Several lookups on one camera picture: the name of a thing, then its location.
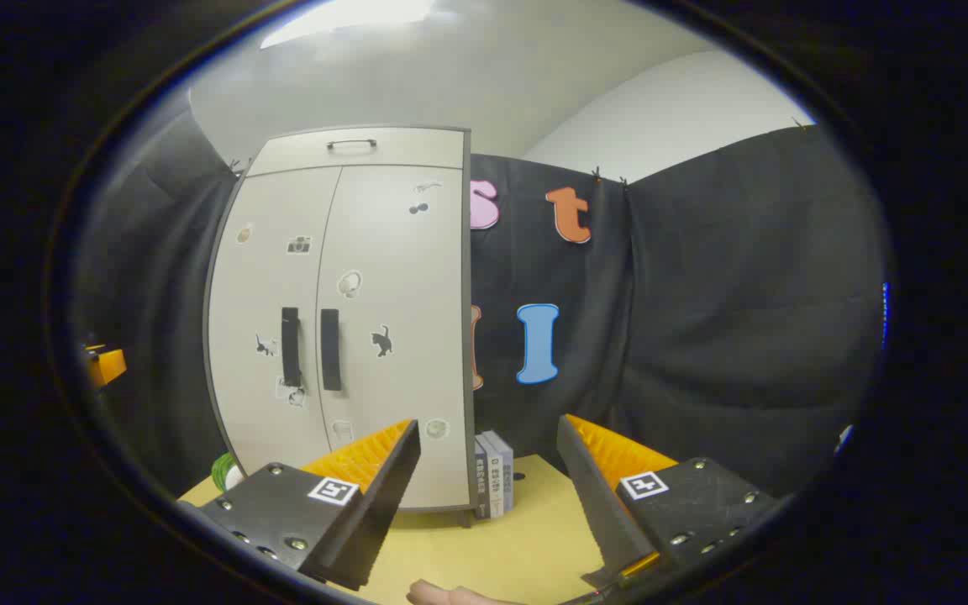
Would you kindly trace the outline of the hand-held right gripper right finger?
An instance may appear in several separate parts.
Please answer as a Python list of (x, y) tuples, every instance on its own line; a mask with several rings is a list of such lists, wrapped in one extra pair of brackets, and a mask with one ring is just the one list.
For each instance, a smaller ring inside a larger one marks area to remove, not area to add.
[(722, 554), (779, 506), (709, 457), (679, 462), (565, 414), (556, 445), (597, 547), (598, 588), (673, 576)]

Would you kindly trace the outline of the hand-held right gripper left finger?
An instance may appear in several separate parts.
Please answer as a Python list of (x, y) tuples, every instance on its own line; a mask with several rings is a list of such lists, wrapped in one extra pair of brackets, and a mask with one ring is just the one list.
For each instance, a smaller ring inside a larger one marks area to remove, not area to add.
[(369, 581), (420, 457), (408, 418), (304, 467), (272, 462), (199, 508), (261, 558), (350, 590)]

